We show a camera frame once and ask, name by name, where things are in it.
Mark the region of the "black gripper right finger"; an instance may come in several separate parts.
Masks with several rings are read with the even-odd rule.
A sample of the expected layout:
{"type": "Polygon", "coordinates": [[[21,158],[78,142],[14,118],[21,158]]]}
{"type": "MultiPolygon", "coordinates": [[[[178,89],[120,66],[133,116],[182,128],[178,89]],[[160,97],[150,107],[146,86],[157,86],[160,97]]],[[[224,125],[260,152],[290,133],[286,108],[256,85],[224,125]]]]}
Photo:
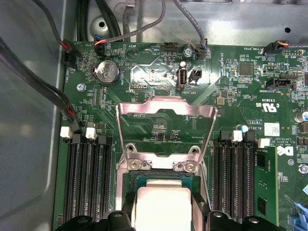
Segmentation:
{"type": "Polygon", "coordinates": [[[245,217],[241,223],[221,211],[210,211],[200,193],[192,194],[192,225],[196,231],[285,231],[264,218],[245,217]]]}

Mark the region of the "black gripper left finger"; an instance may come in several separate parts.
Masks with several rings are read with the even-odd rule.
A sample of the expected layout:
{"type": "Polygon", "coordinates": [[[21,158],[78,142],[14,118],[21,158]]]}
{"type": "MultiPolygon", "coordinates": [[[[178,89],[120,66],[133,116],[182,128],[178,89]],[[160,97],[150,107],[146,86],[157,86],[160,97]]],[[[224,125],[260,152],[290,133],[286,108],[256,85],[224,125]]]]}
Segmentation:
{"type": "Polygon", "coordinates": [[[136,197],[135,192],[126,194],[122,210],[108,214],[98,222],[89,216],[77,216],[56,229],[56,231],[135,231],[131,224],[131,215],[136,197]]]}

